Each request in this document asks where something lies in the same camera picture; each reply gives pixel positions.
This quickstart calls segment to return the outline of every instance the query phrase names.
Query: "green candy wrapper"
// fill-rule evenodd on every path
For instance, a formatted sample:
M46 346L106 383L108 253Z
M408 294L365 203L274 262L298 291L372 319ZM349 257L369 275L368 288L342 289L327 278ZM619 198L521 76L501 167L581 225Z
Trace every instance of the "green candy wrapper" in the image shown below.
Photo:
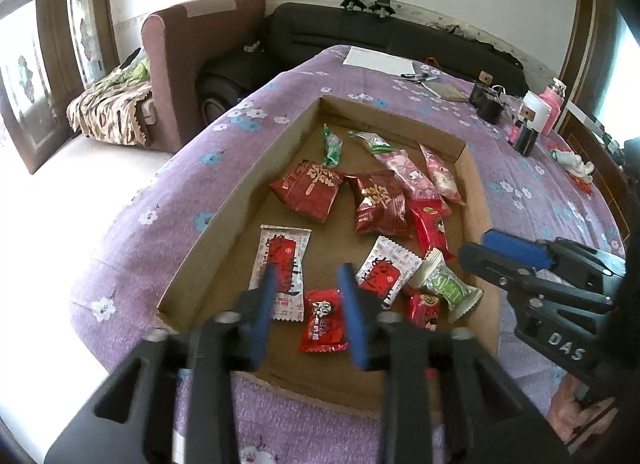
M360 140L364 147L372 154L388 154L388 152L394 152L397 150L397 148L392 147L378 134L371 134L369 132L349 132L349 137Z
M340 162L342 153L342 139L332 133L327 125L324 126L324 150L326 156L322 165L327 168L335 168Z
M409 285L416 289L430 290L447 300L449 322L464 316L482 298L482 289L464 284L447 267L442 252L435 248L424 259L409 281Z

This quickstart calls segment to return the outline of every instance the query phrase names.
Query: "purple bedsheet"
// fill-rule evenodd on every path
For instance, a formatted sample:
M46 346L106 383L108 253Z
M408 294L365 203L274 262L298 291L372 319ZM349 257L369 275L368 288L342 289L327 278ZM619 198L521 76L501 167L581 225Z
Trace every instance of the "purple bedsheet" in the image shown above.
M403 114L464 139L484 181L495 228L532 239L561 236L624 255L598 190L585 195L549 155L549 141L564 144L557 134L541 138L531 157L523 158L506 141L510 123L487 124L469 104L443 102L411 82L343 66L348 50L331 47L277 76L178 152L120 212L71 295L72 324L107 370L156 326L160 297L241 175L324 94ZM419 63L415 69L470 91L468 82ZM498 358L546 413L557 369L514 338L514 322L503 296ZM276 455L286 463L375 460L376 421L303 404L240 377L234 395L241 448L255 447L247 451L260 454L260 462L276 462ZM178 429L184 432L184 414Z

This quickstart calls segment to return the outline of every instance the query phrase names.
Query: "cardboard box tray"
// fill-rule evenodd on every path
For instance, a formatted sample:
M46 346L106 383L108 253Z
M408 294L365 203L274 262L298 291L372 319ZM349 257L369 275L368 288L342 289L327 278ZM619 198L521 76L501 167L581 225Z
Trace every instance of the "cardboard box tray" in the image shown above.
M238 292L248 287L261 224L312 230L302 262L305 289L335 288L335 269L345 262L351 262L356 271L360 269L378 236L355 232L354 199L348 184L340 188L324 224L293 212L269 188L269 183L288 173L303 159L322 160L323 123L344 141L338 167L346 173L384 169L359 142L348 137L348 130L379 134L393 145L404 148L423 170L424 157L418 142L440 154L455 174L458 189L467 202L464 207L451 205L452 215L445 219L452 252L466 242L477 242L482 233L491 228L482 181L463 140L405 116L357 102L322 97L271 145L209 224L159 303L162 322L182 331L232 307ZM414 253L420 252L415 238L393 237L393 240ZM498 290L463 274L455 264L451 267L485 293L478 307L457 324L466 324L473 329L479 340L495 354ZM392 308L402 312L401 297ZM440 321L439 328L448 327L446 319ZM303 329L303 322L273 322L268 357L256 377L315 400L357 410L379 411L382 373L356 370L347 352L298 352Z

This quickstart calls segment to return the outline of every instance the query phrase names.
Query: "white paper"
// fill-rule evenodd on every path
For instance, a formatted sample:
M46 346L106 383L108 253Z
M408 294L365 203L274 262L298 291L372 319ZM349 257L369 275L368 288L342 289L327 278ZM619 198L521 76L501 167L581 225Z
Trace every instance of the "white paper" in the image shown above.
M415 73L414 63L410 60L360 47L351 47L342 64L377 70L393 76Z

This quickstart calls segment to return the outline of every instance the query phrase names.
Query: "pink bottle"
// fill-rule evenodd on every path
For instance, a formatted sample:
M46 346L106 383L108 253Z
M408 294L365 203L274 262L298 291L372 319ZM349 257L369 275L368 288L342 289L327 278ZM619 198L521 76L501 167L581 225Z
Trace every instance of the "pink bottle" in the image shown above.
M565 91L566 85L558 78L554 78L546 90L540 94L540 99L551 107L551 115L549 115L545 126L542 128L542 135L545 137L549 135L549 132L551 132L553 127L556 125L558 117L560 117L560 108L564 103Z

